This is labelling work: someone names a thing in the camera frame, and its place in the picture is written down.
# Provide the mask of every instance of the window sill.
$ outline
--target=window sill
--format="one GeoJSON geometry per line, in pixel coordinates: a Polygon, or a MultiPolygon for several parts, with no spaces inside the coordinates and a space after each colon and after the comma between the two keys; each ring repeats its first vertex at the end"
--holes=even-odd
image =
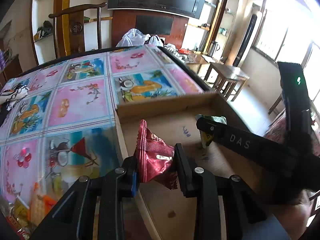
{"type": "Polygon", "coordinates": [[[267,54],[265,54],[263,51],[261,51],[260,49],[258,49],[255,46],[252,46],[251,49],[253,49],[255,52],[259,53],[266,60],[268,60],[273,66],[275,66],[277,69],[279,69],[278,64],[271,57],[269,57],[267,54]]]}

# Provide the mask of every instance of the metal screw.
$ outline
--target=metal screw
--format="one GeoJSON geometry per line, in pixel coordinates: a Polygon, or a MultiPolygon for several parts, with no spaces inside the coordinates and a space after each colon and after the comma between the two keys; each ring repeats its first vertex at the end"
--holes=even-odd
{"type": "Polygon", "coordinates": [[[201,174],[201,173],[204,173],[204,169],[201,167],[196,167],[195,172],[201,174]]]}
{"type": "Polygon", "coordinates": [[[80,178],[79,178],[79,181],[80,182],[87,182],[88,181],[88,176],[81,176],[80,178]]]}
{"type": "Polygon", "coordinates": [[[116,172],[116,174],[122,174],[122,173],[124,173],[124,168],[116,168],[115,169],[115,172],[116,172]]]}
{"type": "Polygon", "coordinates": [[[231,176],[231,179],[232,179],[233,181],[235,181],[235,182],[241,181],[241,178],[240,178],[238,175],[232,175],[232,176],[231,176]]]}

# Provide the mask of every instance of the red wood panel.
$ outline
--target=red wood panel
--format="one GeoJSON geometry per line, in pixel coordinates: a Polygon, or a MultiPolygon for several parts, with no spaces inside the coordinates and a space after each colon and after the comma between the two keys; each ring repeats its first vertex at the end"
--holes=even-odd
{"type": "Polygon", "coordinates": [[[114,10],[112,19],[112,47],[115,47],[118,42],[122,39],[122,36],[136,25],[137,15],[149,15],[149,16],[161,16],[167,18],[173,18],[170,35],[158,35],[159,37],[165,38],[165,43],[174,44],[177,49],[182,46],[184,34],[186,33],[189,18],[162,13],[154,11],[144,10],[114,10]]]}

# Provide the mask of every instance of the red snack wrapper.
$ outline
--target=red snack wrapper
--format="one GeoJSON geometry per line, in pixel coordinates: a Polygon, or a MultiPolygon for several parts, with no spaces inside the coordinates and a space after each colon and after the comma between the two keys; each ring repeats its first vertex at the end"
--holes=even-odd
{"type": "Polygon", "coordinates": [[[140,121],[134,155],[138,160],[140,182],[155,179],[169,189],[177,188],[177,173],[172,165],[174,147],[152,133],[146,120],[140,121]]]}

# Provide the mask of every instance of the white plastic bag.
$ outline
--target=white plastic bag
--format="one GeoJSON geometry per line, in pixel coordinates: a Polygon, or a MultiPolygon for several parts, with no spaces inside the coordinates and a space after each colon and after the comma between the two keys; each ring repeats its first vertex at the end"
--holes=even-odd
{"type": "Polygon", "coordinates": [[[161,46],[163,47],[163,43],[158,35],[154,35],[150,38],[149,44],[155,45],[155,46],[161,46]]]}
{"type": "Polygon", "coordinates": [[[118,42],[116,47],[132,47],[143,45],[150,37],[150,34],[144,35],[137,29],[130,29],[123,35],[121,41],[118,42]]]}

